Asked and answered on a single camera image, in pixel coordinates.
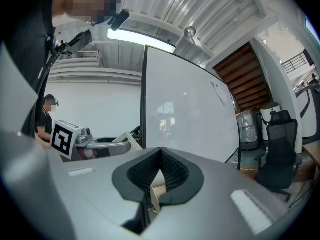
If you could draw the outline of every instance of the whiteboard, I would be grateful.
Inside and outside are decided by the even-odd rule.
[[[202,68],[152,47],[146,46],[145,60],[141,126],[146,148],[172,148],[225,163],[239,148],[228,87]]]

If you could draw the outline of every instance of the black shirt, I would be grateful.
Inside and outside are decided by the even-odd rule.
[[[4,43],[17,68],[37,92],[39,99],[36,104],[35,116],[30,113],[24,123],[22,132],[34,135],[34,122],[41,121],[43,97],[47,80],[40,89],[43,72],[47,64],[51,41],[55,28],[52,24],[53,0],[11,0],[17,11],[7,11],[3,19],[4,30],[1,31]]]
[[[47,134],[51,134],[52,133],[52,118],[49,115],[49,113],[46,113],[45,109],[42,108],[42,117],[41,120],[37,121],[35,123],[35,127],[45,127],[45,132]],[[50,140],[46,140],[41,138],[44,142],[49,143]]]

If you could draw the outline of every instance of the railing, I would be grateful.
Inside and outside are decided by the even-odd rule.
[[[282,63],[284,71],[289,74],[290,72],[302,67],[303,65],[308,64],[308,60],[305,54],[302,52],[292,59]]]

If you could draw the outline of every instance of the black cushion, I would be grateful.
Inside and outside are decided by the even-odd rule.
[[[294,178],[294,167],[266,163],[254,178],[268,189],[288,189]]]

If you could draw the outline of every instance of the mesh padding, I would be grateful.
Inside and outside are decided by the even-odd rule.
[[[267,163],[277,165],[293,165],[296,161],[295,152],[298,123],[291,119],[288,111],[275,113],[267,127],[269,152]]]
[[[142,191],[147,192],[159,172],[160,159],[161,156],[156,153],[138,163],[128,171],[128,179]]]
[[[166,192],[181,186],[189,177],[188,168],[164,152],[160,168],[165,179]]]

